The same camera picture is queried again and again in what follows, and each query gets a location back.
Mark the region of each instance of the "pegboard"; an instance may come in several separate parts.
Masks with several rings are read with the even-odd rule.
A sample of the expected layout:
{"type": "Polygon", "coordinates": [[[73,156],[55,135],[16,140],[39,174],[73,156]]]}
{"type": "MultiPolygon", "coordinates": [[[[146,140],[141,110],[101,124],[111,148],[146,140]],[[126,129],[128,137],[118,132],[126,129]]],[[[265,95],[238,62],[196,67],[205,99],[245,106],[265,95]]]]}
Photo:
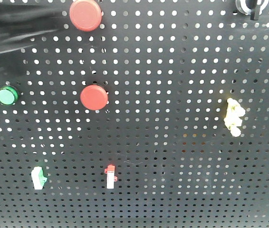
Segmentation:
{"type": "Polygon", "coordinates": [[[59,9],[58,31],[0,56],[0,87],[22,93],[0,105],[0,228],[269,227],[269,4],[252,21],[234,0],[102,0],[85,33],[70,0],[0,2],[59,9]],[[93,83],[99,111],[79,100],[93,83]]]}

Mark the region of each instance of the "perforated metal sheet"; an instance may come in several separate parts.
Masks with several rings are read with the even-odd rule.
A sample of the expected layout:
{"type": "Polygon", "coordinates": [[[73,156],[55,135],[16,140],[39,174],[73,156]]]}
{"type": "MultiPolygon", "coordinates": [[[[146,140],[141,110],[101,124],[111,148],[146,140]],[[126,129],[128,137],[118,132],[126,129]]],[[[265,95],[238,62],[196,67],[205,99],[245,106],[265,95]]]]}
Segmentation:
{"type": "Polygon", "coordinates": [[[233,0],[103,0],[84,33],[69,0],[11,4],[62,14],[0,61],[0,86],[23,93],[0,105],[0,228],[269,227],[269,5],[251,21],[233,0]],[[109,92],[99,112],[79,100],[93,82],[109,92]],[[229,97],[247,111],[239,138],[229,97]]]}

